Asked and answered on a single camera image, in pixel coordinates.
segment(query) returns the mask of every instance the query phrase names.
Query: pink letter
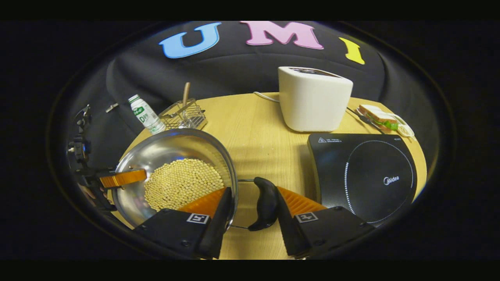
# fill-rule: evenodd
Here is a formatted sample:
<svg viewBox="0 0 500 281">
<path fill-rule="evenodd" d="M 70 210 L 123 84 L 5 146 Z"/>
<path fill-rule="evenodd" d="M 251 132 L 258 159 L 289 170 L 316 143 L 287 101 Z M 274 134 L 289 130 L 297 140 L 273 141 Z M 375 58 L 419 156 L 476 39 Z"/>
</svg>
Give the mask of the pink letter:
<svg viewBox="0 0 500 281">
<path fill-rule="evenodd" d="M 293 42 L 295 45 L 318 50 L 324 49 L 314 35 L 314 27 L 307 24 L 292 21 L 285 27 L 281 27 L 270 21 L 240 21 L 240 23 L 247 24 L 250 28 L 251 39 L 246 41 L 248 45 L 272 44 L 273 40 L 266 37 L 267 32 L 283 45 L 288 44 L 295 34 L 297 36 L 297 40 Z"/>
</svg>

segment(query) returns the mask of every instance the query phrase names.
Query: wire basket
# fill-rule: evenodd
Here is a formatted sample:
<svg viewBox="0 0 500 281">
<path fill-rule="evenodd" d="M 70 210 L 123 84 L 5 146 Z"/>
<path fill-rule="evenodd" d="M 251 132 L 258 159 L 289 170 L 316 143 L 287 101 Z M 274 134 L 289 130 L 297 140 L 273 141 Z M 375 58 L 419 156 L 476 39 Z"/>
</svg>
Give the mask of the wire basket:
<svg viewBox="0 0 500 281">
<path fill-rule="evenodd" d="M 196 99 L 190 98 L 186 105 L 180 100 L 159 114 L 160 120 L 165 124 L 166 130 L 191 128 L 201 130 L 207 124 L 205 110 L 196 104 Z"/>
</svg>

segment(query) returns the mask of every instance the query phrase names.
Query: lettuce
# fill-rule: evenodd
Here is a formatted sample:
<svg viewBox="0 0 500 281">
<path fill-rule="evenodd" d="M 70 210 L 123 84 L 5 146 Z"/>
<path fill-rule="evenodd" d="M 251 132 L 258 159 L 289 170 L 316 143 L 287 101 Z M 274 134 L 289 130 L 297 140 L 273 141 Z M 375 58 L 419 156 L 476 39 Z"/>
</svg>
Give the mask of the lettuce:
<svg viewBox="0 0 500 281">
<path fill-rule="evenodd" d="M 386 126 L 387 128 L 389 128 L 389 129 L 391 129 L 393 131 L 397 131 L 398 130 L 398 123 L 391 123 L 389 121 L 385 121 L 384 123 L 382 123 L 382 122 L 379 122 L 379 121 L 375 120 L 373 117 L 370 116 L 370 114 L 367 113 L 366 115 L 371 119 L 371 121 L 373 121 L 373 122 L 375 122 L 375 123 L 377 123 L 379 125 Z"/>
</svg>

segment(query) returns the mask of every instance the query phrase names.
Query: wooden table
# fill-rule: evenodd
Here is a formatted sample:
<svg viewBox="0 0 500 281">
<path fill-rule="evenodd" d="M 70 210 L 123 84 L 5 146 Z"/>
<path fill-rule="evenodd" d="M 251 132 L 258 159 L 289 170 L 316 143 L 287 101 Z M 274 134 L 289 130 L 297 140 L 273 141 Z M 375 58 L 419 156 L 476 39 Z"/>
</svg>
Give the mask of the wooden table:
<svg viewBox="0 0 500 281">
<path fill-rule="evenodd" d="M 263 93 L 278 99 L 277 92 Z M 196 102 L 206 110 L 208 121 L 203 131 L 217 138 L 229 152 L 239 179 L 262 177 L 277 186 L 286 188 L 310 199 L 315 199 L 312 157 L 307 146 L 311 134 L 291 130 L 285 124 L 280 104 L 253 93 L 201 99 Z M 390 111 L 375 101 L 354 98 L 349 108 L 368 104 Z M 352 112 L 346 111 L 335 133 L 380 134 L 375 128 L 363 123 Z M 134 146 L 150 137 L 145 129 L 130 144 L 125 156 Z M 423 190 L 427 179 L 424 153 L 415 140 L 402 137 L 413 157 L 417 188 L 415 198 Z M 257 220 L 259 189 L 253 182 L 240 182 L 239 201 L 233 225 L 247 227 Z M 117 212 L 115 215 L 132 228 Z M 225 234 L 220 259 L 226 260 L 276 260 L 291 259 L 287 255 L 278 221 L 266 229 L 250 232 L 231 227 Z"/>
</svg>

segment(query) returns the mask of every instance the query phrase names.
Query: metal clip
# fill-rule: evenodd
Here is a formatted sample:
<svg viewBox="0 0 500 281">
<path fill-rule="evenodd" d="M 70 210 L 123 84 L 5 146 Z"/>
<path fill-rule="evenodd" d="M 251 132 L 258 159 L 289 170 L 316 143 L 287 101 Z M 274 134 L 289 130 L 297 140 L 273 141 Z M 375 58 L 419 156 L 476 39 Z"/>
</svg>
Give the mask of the metal clip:
<svg viewBox="0 0 500 281">
<path fill-rule="evenodd" d="M 118 103 L 115 103 L 115 104 L 110 105 L 110 106 L 106 109 L 106 113 L 108 113 L 108 112 L 112 111 L 112 110 L 113 110 L 115 107 L 117 107 L 117 106 L 118 106 Z"/>
</svg>

